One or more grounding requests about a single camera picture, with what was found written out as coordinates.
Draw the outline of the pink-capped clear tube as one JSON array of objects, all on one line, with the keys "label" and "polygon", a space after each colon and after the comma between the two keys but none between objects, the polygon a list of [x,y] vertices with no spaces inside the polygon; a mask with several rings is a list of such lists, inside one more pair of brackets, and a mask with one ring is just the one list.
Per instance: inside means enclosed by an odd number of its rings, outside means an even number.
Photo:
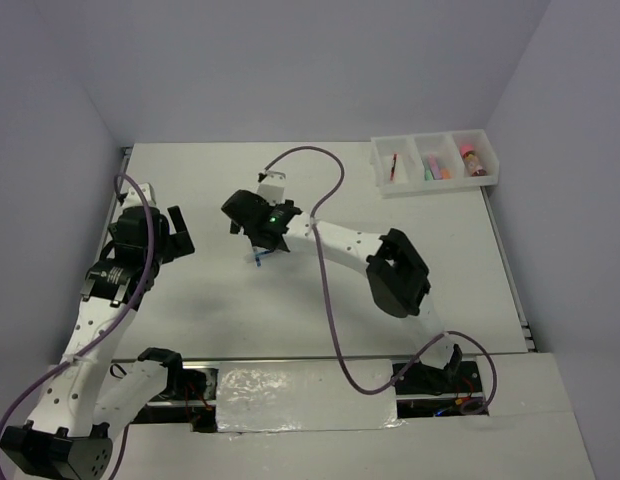
[{"label": "pink-capped clear tube", "polygon": [[474,145],[463,144],[460,146],[459,152],[466,172],[470,177],[484,177],[489,174],[489,170],[477,154]]}]

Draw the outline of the red pen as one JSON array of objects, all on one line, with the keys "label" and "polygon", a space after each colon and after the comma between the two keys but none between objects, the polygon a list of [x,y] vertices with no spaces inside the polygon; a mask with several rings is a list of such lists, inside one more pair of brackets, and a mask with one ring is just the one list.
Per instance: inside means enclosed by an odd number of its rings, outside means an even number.
[{"label": "red pen", "polygon": [[392,155],[392,161],[391,161],[391,166],[390,166],[390,175],[389,175],[389,181],[391,183],[394,183],[394,181],[395,181],[397,160],[398,160],[398,154],[396,152],[394,152],[393,155]]}]

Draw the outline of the purple highlighter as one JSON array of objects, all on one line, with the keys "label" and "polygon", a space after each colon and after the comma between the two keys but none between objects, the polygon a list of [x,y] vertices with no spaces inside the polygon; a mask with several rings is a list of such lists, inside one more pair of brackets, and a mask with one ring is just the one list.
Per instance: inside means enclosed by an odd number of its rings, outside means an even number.
[{"label": "purple highlighter", "polygon": [[439,165],[438,165],[437,159],[433,155],[428,156],[428,164],[432,172],[432,175],[434,177],[434,180],[441,180],[441,176],[439,172]]}]

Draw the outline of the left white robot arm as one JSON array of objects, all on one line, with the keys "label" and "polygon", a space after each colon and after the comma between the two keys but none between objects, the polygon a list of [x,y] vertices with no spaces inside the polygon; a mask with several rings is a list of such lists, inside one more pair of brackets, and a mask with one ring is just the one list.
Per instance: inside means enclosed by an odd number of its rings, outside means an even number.
[{"label": "left white robot arm", "polygon": [[140,205],[108,227],[110,241],[86,275],[75,330],[35,409],[5,427],[0,451],[23,473],[46,479],[100,479],[113,444],[157,395],[179,396],[186,385],[179,353],[148,347],[132,370],[101,390],[123,333],[162,265],[194,253],[182,213]]}]

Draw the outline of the orange highlighter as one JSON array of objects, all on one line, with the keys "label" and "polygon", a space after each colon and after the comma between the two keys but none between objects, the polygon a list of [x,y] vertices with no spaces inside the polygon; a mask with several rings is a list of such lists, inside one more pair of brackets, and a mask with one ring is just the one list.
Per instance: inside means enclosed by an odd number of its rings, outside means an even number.
[{"label": "orange highlighter", "polygon": [[452,178],[449,170],[445,167],[440,167],[439,172],[440,172],[441,180],[450,180]]}]

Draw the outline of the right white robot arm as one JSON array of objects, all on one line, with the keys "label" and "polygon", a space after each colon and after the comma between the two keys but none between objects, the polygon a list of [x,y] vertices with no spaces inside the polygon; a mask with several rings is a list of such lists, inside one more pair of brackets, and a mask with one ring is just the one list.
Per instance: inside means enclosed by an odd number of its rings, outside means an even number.
[{"label": "right white robot arm", "polygon": [[[368,396],[379,394],[417,363],[426,365],[426,383],[436,391],[447,391],[458,381],[462,350],[445,332],[430,298],[430,270],[403,231],[392,228],[378,234],[348,229],[318,219],[316,209],[304,212],[291,200],[274,203],[248,190],[232,194],[221,211],[231,221],[230,232],[244,234],[254,247],[317,256],[334,352],[356,391]],[[328,261],[363,275],[376,307],[403,320],[411,334],[426,341],[403,369],[380,387],[362,387],[348,370],[329,291]]]}]

